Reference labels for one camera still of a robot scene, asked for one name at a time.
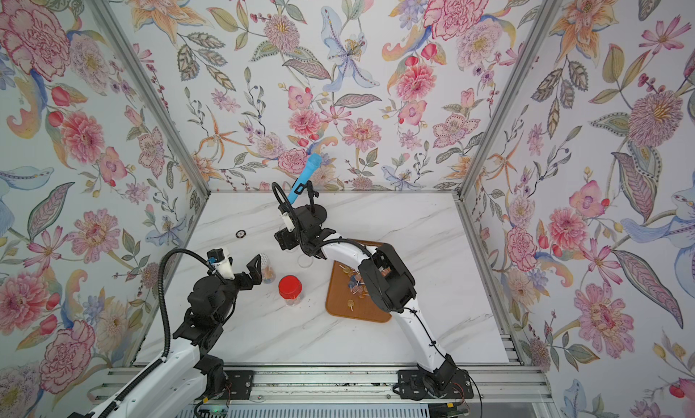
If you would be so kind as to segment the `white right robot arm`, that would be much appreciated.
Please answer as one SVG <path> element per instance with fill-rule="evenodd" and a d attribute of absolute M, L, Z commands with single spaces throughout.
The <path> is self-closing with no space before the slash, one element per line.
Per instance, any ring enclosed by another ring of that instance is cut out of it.
<path fill-rule="evenodd" d="M 369 246 L 325 228 L 322 206 L 295 208 L 279 203 L 284 228 L 275 240 L 284 251 L 299 247 L 309 258 L 341 263 L 356 271 L 373 303 L 394 315 L 414 353 L 423 390 L 442 397 L 458 371 L 452 356 L 440 346 L 425 323 L 416 298 L 416 280 L 390 244 Z"/>

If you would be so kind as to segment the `clear jar with candies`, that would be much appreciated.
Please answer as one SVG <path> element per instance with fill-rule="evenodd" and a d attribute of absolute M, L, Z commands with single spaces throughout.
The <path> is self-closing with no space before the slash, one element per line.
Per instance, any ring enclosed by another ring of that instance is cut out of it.
<path fill-rule="evenodd" d="M 297 260 L 297 264 L 302 269 L 309 269 L 313 265 L 313 258 L 305 254 L 301 254 Z"/>

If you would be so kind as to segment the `red lidded plastic jar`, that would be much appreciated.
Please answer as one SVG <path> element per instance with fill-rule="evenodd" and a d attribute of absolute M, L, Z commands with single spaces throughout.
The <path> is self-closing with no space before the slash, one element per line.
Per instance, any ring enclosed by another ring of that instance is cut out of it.
<path fill-rule="evenodd" d="M 278 284 L 278 292 L 287 305 L 298 305 L 302 300 L 302 282 L 294 275 L 286 275 Z"/>

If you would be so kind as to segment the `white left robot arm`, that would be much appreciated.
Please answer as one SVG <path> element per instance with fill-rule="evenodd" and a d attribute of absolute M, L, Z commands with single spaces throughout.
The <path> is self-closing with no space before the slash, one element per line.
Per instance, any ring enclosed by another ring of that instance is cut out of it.
<path fill-rule="evenodd" d="M 165 301 L 166 268 L 176 255 L 203 264 L 206 275 L 188 295 L 189 308 L 182 323 L 172 329 Z M 264 280 L 260 254 L 247 264 L 246 273 L 232 272 L 232 259 L 222 249 L 202 257 L 175 248 L 162 258 L 157 272 L 157 300 L 164 329 L 161 354 L 137 373 L 116 394 L 96 405 L 85 417 L 173 417 L 197 400 L 250 398 L 254 372 L 227 371 L 212 349 L 235 312 L 238 293 L 251 291 Z"/>

